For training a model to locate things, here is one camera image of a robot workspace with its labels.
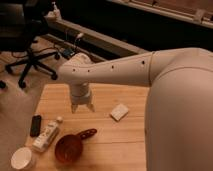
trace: table surface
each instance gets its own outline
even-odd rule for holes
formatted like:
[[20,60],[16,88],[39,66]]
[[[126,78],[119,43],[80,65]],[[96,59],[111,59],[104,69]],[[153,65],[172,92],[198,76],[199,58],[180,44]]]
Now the table surface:
[[[36,153],[33,171],[145,171],[144,108],[148,88],[90,84],[95,112],[79,106],[72,114],[68,85],[47,84],[35,114],[42,115],[41,130],[57,116],[63,117],[60,132],[44,153]],[[123,103],[129,113],[115,122],[109,113]],[[97,134],[83,141],[81,157],[72,165],[59,164],[54,156],[55,144],[66,134],[96,128]],[[27,137],[26,146],[32,147]]]

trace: paper cup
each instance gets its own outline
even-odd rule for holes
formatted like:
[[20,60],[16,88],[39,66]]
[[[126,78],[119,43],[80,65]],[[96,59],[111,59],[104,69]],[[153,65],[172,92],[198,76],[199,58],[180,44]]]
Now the paper cup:
[[11,166],[16,170],[28,170],[36,163],[33,152],[28,147],[19,148],[11,158]]

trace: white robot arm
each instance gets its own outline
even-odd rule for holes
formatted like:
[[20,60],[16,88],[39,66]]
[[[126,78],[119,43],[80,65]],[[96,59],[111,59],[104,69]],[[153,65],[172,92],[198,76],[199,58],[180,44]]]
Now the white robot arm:
[[60,67],[73,111],[92,108],[88,83],[150,86],[146,104],[147,171],[213,170],[213,53],[164,50],[93,64],[79,53]]

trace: small bottle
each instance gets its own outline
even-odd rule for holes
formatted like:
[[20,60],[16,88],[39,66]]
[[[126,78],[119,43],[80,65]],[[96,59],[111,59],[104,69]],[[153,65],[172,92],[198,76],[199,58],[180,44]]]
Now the small bottle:
[[57,5],[56,5],[55,2],[52,2],[52,4],[53,4],[53,8],[54,8],[53,12],[55,13],[56,20],[61,20],[62,17],[61,17],[61,12],[60,12],[60,10],[58,9],[58,7],[57,7]]
[[33,142],[33,148],[36,151],[44,152],[59,132],[59,124],[62,123],[62,117],[57,117],[56,121],[51,121]]

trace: white sponge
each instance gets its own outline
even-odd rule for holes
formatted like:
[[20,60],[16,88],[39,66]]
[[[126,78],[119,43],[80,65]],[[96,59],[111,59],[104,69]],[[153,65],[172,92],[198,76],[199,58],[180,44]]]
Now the white sponge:
[[129,109],[124,104],[117,105],[110,113],[110,116],[115,121],[120,121],[121,118],[123,118],[127,113],[129,112]]

